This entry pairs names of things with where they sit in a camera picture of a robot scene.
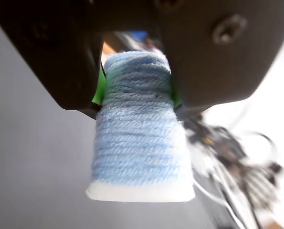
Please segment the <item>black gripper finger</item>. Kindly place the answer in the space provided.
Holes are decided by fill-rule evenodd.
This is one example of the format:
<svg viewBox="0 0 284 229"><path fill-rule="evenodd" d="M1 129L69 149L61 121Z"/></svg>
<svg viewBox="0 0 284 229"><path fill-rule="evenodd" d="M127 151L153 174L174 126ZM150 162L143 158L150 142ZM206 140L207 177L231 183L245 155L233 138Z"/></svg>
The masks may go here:
<svg viewBox="0 0 284 229"><path fill-rule="evenodd" d="M95 118L103 38L87 0L0 0L0 27L55 102Z"/></svg>
<svg viewBox="0 0 284 229"><path fill-rule="evenodd" d="M284 42L284 0L158 0L156 9L189 108L252 95Z"/></svg>

